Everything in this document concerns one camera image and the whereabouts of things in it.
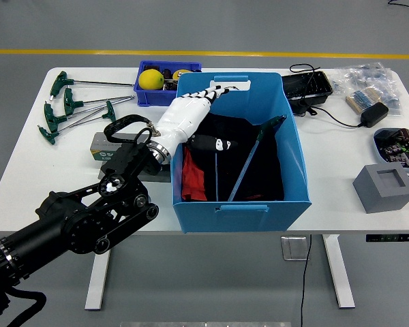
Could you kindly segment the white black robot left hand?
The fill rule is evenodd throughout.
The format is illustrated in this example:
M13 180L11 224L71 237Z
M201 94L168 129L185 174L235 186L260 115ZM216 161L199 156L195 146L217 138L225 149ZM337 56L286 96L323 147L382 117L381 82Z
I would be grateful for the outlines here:
M212 103L232 90L239 89L234 85L216 85L176 97L155 125L158 132L158 136L153 138L155 150L160 152L165 160L172 157L178 145L186 142L198 129L210 112Z

